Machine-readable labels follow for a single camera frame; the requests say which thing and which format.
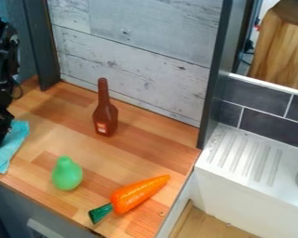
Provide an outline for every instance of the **green toy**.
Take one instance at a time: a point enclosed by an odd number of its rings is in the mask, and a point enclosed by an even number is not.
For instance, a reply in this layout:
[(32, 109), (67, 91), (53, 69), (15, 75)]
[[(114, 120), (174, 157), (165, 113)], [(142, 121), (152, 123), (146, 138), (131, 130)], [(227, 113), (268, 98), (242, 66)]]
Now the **green toy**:
[(83, 170), (70, 157), (61, 156), (57, 160), (51, 178), (56, 188), (69, 191), (81, 183), (83, 180)]

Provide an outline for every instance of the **wooden countertop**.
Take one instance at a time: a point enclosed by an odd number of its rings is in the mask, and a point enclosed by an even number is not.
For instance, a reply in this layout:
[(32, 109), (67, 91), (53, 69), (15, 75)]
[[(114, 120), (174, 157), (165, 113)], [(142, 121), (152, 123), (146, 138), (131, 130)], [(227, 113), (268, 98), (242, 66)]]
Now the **wooden countertop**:
[[(106, 237), (154, 237), (196, 161), (197, 128), (112, 100), (119, 128), (112, 138), (94, 132), (91, 115), (97, 94), (58, 83), (46, 92), (36, 80), (9, 110), (30, 122), (31, 134), (0, 183), (72, 222)], [(58, 156), (69, 155), (84, 169), (71, 192), (50, 182)], [(170, 174), (169, 184), (124, 216), (111, 213), (92, 225), (88, 211), (109, 202), (115, 189), (141, 179)]]

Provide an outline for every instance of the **gray wall frame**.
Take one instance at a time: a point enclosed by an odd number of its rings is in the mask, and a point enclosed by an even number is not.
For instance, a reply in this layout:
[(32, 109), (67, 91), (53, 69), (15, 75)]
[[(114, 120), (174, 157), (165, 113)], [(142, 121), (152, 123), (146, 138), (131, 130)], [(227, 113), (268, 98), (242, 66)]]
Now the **gray wall frame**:
[(226, 79), (232, 72), (244, 14), (251, 0), (224, 0), (215, 42), (197, 147), (203, 149), (219, 123)]
[(41, 90), (61, 80), (46, 0), (22, 0)]

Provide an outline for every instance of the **brown bottle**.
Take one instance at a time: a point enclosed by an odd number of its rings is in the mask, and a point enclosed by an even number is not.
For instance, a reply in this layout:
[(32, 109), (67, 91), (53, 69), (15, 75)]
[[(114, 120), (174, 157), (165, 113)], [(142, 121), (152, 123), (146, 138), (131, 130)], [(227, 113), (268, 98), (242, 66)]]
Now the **brown bottle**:
[(98, 107), (92, 115), (96, 132), (111, 137), (118, 127), (118, 109), (110, 103), (107, 79), (98, 80)]

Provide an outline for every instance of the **tile wall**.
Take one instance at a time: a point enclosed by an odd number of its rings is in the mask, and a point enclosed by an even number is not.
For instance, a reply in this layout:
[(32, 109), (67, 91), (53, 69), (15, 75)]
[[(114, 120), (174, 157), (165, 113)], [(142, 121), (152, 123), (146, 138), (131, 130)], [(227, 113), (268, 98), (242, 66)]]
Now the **tile wall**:
[(298, 95), (229, 78), (219, 121), (298, 147)]

